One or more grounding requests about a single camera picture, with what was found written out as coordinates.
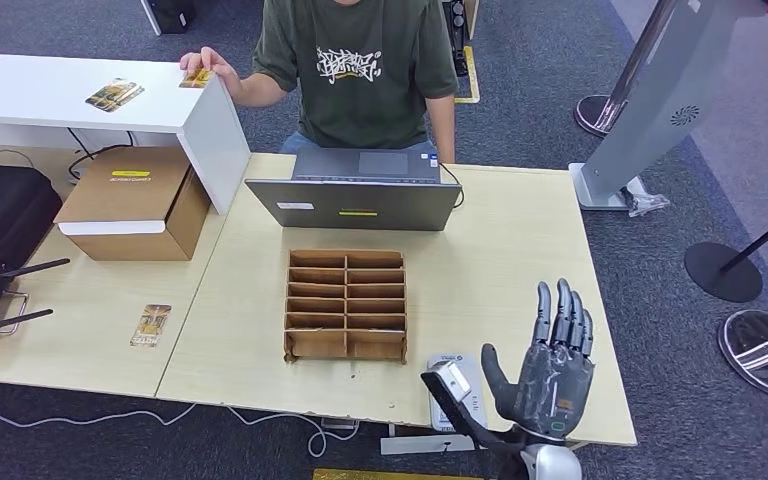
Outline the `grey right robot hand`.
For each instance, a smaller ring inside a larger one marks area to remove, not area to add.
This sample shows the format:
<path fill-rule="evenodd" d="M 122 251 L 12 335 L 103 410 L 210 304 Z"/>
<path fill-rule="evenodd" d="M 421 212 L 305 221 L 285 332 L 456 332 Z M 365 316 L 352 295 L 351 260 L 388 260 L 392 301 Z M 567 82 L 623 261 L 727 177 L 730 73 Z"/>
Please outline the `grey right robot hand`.
<path fill-rule="evenodd" d="M 593 320 L 579 293 L 560 278 L 557 307 L 548 285 L 538 283 L 534 328 L 518 379 L 510 382 L 496 348 L 481 348 L 480 364 L 497 413 L 532 435 L 563 441 L 579 424 L 590 392 Z"/>

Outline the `person's right hand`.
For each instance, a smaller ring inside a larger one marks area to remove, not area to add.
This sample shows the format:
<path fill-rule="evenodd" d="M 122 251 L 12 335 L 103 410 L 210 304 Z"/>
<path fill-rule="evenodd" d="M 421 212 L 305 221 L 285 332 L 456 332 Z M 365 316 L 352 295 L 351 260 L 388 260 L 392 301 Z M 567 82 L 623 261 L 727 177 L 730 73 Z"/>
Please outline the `person's right hand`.
<path fill-rule="evenodd" d="M 199 51 L 184 54 L 179 60 L 179 67 L 187 75 L 199 70 L 212 72 L 222 80 L 234 99 L 237 99 L 242 92 L 241 79 L 236 70 L 209 46 L 203 46 Z"/>

